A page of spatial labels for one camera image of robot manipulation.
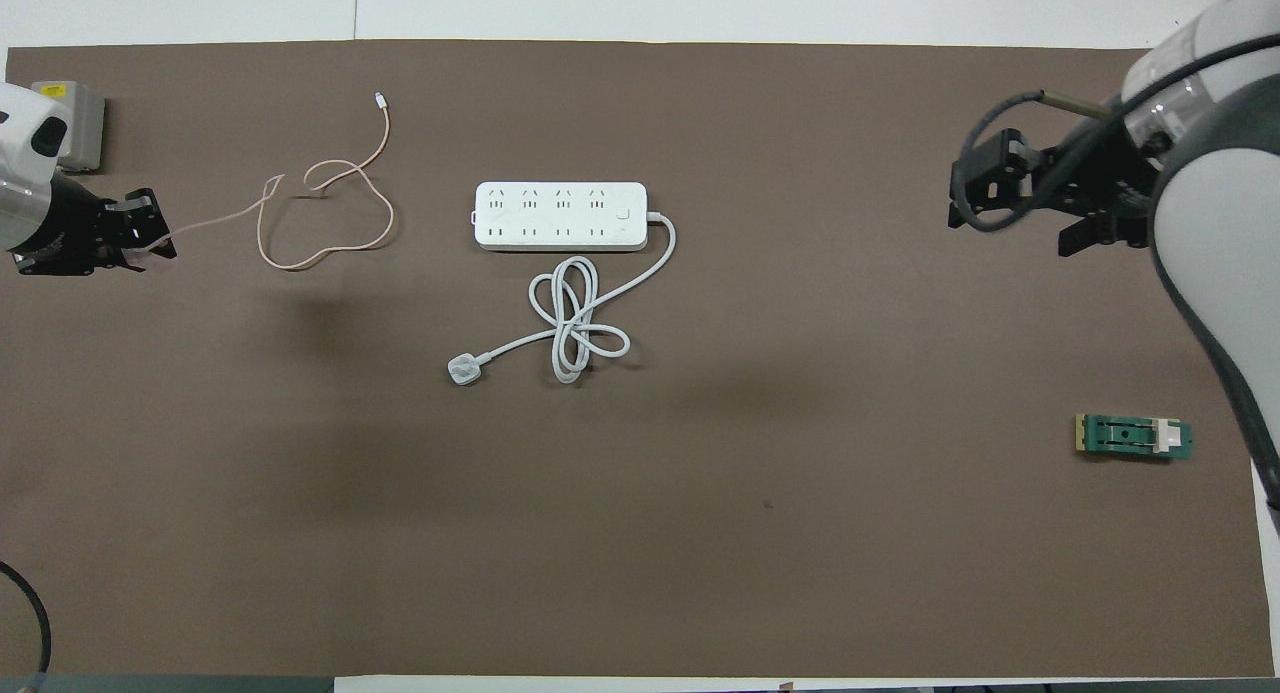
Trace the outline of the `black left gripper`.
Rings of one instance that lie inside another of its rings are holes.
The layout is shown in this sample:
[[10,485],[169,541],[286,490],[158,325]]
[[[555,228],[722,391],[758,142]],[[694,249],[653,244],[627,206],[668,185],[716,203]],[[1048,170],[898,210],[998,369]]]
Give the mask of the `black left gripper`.
[[163,213],[154,190],[138,188],[123,199],[104,199],[67,175],[51,181],[47,215],[12,252],[19,274],[90,275],[93,270],[157,270],[177,257],[174,234],[143,236],[104,231],[160,231]]

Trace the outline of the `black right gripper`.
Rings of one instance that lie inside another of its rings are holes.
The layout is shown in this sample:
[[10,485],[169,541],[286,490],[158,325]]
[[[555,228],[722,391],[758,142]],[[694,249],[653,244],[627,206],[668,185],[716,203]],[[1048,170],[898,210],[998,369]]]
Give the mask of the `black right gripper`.
[[[1004,129],[960,156],[951,167],[951,179],[964,183],[977,216],[1014,210],[1030,197],[1036,179],[1046,170],[1046,152],[1030,147],[1020,131]],[[1070,257],[1096,245],[1146,249],[1157,179],[1158,168],[1140,155],[1126,132],[1110,135],[1046,204],[1078,218],[1059,232],[1059,256]]]

